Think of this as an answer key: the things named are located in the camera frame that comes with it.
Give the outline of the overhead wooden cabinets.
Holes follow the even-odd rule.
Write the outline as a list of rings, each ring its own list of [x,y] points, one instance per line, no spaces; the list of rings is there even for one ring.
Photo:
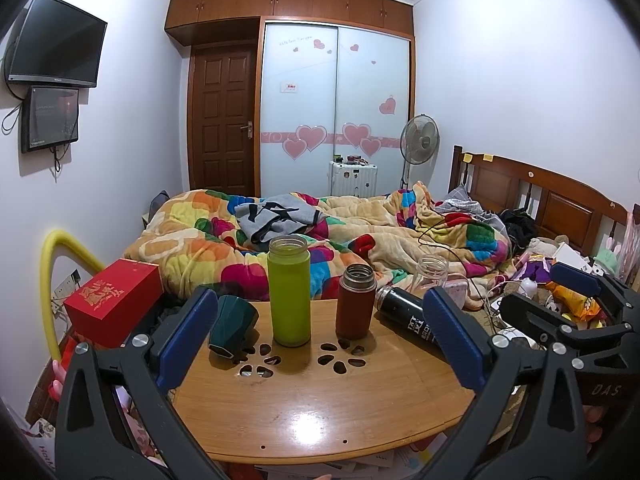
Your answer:
[[[183,46],[250,39],[262,18],[346,23],[413,33],[412,6],[396,0],[170,0],[165,32]]]

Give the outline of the round wooden table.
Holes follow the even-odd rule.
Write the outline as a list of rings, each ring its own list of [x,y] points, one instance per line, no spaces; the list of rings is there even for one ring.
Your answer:
[[[363,340],[334,332],[335,304],[311,305],[310,341],[272,338],[270,307],[244,356],[201,348],[174,407],[214,460],[298,465],[399,448],[454,426],[472,400],[433,348],[372,320]]]

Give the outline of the wooden bed headboard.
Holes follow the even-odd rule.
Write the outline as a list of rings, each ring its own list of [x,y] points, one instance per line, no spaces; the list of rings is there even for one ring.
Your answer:
[[[458,185],[486,210],[525,210],[539,235],[564,235],[585,256],[595,254],[605,238],[624,236],[624,206],[585,183],[526,162],[474,154],[456,145],[449,187]]]

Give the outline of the dark red thermos bottle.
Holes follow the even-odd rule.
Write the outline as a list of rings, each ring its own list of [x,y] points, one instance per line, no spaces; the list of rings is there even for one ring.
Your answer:
[[[335,333],[349,340],[367,336],[372,318],[376,279],[370,266],[350,264],[340,279]]]

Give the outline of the grey black clothing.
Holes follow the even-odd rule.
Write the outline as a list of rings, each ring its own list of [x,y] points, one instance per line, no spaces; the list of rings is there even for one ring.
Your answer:
[[[267,250],[270,240],[292,234],[323,240],[329,235],[329,225],[326,215],[317,208],[318,203],[318,200],[308,203],[294,194],[281,194],[236,204],[233,215],[247,238],[243,245]]]

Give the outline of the wall-mounted black television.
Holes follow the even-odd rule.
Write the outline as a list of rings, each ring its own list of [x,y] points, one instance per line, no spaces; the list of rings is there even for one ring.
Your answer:
[[[12,44],[8,81],[94,88],[107,22],[63,0],[32,0]]]

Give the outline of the small wall monitor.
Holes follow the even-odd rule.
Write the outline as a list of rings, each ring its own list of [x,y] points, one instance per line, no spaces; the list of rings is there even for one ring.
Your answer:
[[[21,152],[76,142],[78,122],[78,89],[30,87],[22,105]]]

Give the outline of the clear glass jar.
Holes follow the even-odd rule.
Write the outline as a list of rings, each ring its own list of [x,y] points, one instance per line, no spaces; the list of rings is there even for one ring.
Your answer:
[[[445,285],[448,272],[449,264],[445,258],[438,255],[423,256],[416,266],[409,292],[422,297],[429,289]]]

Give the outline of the brown wooden door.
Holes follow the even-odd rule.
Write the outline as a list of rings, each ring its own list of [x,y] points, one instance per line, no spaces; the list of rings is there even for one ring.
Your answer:
[[[186,147],[192,188],[255,193],[256,46],[197,48],[190,59]]]

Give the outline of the sliding wardrobe with hearts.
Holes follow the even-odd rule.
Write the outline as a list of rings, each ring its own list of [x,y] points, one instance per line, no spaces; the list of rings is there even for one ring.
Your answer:
[[[260,195],[330,195],[330,162],[375,165],[399,188],[411,44],[370,30],[270,22],[260,76]]]

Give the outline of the yellow foam tube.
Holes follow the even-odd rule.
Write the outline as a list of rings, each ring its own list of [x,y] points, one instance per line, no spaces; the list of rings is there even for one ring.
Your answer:
[[[89,252],[86,246],[64,230],[52,230],[44,239],[39,263],[39,300],[44,338],[46,338],[50,357],[55,361],[61,359],[61,351],[58,345],[58,338],[56,338],[54,316],[51,308],[51,276],[54,251],[58,245],[66,247],[92,274],[97,274],[105,268],[105,264],[96,258],[92,252]]]

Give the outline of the colourful patchwork blanket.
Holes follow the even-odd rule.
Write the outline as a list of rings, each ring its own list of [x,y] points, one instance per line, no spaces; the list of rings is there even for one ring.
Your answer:
[[[463,212],[440,214],[422,182],[370,198],[293,197],[320,214],[302,234],[310,251],[311,298],[336,298],[340,277],[353,263],[367,263],[378,284],[407,288],[422,256],[441,256],[450,276],[468,281],[468,304],[480,304],[492,286],[515,272],[506,234]],[[176,195],[124,256],[156,264],[166,292],[181,299],[209,285],[221,295],[266,301],[268,248],[252,242],[239,217],[240,210],[261,204],[259,198],[213,190]]]

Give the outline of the black cylindrical bottle lying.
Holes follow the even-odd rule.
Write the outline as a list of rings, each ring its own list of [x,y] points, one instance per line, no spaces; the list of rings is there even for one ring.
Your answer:
[[[379,288],[374,307],[383,318],[425,342],[435,342],[432,330],[424,320],[421,300],[405,290],[390,285]]]

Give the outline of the standing electric fan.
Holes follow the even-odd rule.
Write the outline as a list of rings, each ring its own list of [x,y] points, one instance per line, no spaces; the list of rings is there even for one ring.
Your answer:
[[[400,135],[401,188],[408,188],[412,166],[423,165],[434,157],[439,139],[438,125],[427,114],[416,115],[405,124]]]

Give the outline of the red gift box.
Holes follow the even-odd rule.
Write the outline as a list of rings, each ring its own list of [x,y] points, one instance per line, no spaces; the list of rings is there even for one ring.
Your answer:
[[[118,259],[63,304],[76,332],[105,348],[119,347],[160,299],[156,264]]]

